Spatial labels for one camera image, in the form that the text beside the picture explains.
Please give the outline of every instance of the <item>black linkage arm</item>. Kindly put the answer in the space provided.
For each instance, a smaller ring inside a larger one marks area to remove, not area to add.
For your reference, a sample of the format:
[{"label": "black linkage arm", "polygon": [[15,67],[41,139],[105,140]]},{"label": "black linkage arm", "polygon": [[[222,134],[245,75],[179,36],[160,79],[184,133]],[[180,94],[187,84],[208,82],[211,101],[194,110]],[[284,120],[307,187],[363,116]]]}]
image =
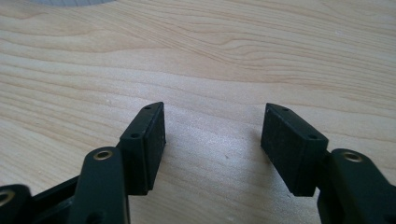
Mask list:
[{"label": "black linkage arm", "polygon": [[373,162],[328,139],[290,109],[267,104],[262,148],[294,196],[320,189],[322,223],[396,223],[396,188]]},{"label": "black linkage arm", "polygon": [[24,185],[1,187],[0,223],[129,223],[128,195],[153,189],[164,146],[163,103],[147,105],[116,147],[86,156],[80,176],[34,197]]}]

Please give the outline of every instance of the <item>screw hole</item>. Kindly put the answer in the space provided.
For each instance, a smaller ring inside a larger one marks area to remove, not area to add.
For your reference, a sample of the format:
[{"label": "screw hole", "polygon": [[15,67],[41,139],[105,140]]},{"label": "screw hole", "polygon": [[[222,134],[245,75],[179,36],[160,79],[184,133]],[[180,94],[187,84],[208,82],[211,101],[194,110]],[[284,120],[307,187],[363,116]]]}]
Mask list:
[{"label": "screw hole", "polygon": [[105,159],[110,158],[113,155],[113,152],[110,150],[103,150],[98,153],[96,153],[93,158],[96,159],[97,161],[103,161]]},{"label": "screw hole", "polygon": [[351,152],[344,152],[344,157],[345,159],[349,160],[349,161],[354,161],[354,162],[361,162],[363,161],[363,159],[361,158],[361,156],[355,154],[355,153],[351,153]]},{"label": "screw hole", "polygon": [[133,133],[133,134],[131,134],[131,137],[132,138],[138,138],[140,136],[140,134],[138,134],[138,133]]},{"label": "screw hole", "polygon": [[94,212],[91,213],[86,220],[87,224],[100,224],[105,219],[105,213],[103,212]]},{"label": "screw hole", "polygon": [[4,189],[0,191],[0,207],[9,203],[14,198],[15,192],[11,189]]},{"label": "screw hole", "polygon": [[318,139],[317,136],[314,135],[314,134],[309,134],[308,137],[309,137],[310,139]]}]

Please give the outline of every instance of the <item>black plastic part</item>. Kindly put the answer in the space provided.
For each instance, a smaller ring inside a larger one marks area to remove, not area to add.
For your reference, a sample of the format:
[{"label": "black plastic part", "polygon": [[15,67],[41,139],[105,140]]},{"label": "black plastic part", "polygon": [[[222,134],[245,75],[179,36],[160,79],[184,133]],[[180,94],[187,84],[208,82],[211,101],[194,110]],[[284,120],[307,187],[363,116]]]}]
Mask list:
[{"label": "black plastic part", "polygon": [[33,223],[66,223],[77,182],[78,176],[33,197],[35,211]]},{"label": "black plastic part", "polygon": [[163,103],[143,107],[117,144],[129,195],[147,195],[153,189],[165,143]]},{"label": "black plastic part", "polygon": [[[333,197],[344,210],[342,223],[396,223],[396,188],[368,157],[349,149],[335,149],[328,172],[336,192]],[[319,207],[321,217],[324,210]]]},{"label": "black plastic part", "polygon": [[32,211],[32,196],[24,185],[8,185],[0,188],[0,223],[25,224],[30,223]]},{"label": "black plastic part", "polygon": [[129,223],[128,196],[118,148],[98,148],[85,157],[67,223]]},{"label": "black plastic part", "polygon": [[329,171],[331,153],[318,163],[317,181],[320,194],[318,197],[318,210],[322,224],[339,224],[345,219],[345,211],[332,184]]},{"label": "black plastic part", "polygon": [[262,148],[293,195],[314,195],[315,168],[326,155],[328,142],[323,134],[290,109],[266,105]]}]

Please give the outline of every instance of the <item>wooden table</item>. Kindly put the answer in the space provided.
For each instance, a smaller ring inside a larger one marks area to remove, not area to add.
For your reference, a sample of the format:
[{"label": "wooden table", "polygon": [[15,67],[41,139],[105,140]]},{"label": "wooden table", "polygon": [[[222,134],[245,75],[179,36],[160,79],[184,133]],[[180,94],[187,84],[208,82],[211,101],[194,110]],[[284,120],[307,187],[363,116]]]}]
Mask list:
[{"label": "wooden table", "polygon": [[0,185],[33,194],[165,103],[167,146],[133,223],[319,223],[260,147],[266,103],[396,184],[394,1],[0,1]]}]

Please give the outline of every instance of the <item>table surface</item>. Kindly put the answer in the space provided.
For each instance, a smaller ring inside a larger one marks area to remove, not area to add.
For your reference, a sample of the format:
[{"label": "table surface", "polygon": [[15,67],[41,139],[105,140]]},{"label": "table surface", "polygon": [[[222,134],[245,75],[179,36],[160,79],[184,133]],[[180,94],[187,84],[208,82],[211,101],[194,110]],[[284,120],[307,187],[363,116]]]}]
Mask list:
[{"label": "table surface", "polygon": [[266,103],[396,184],[394,1],[0,0],[0,185],[33,194],[165,103],[154,190],[133,223],[319,223],[260,147]]}]

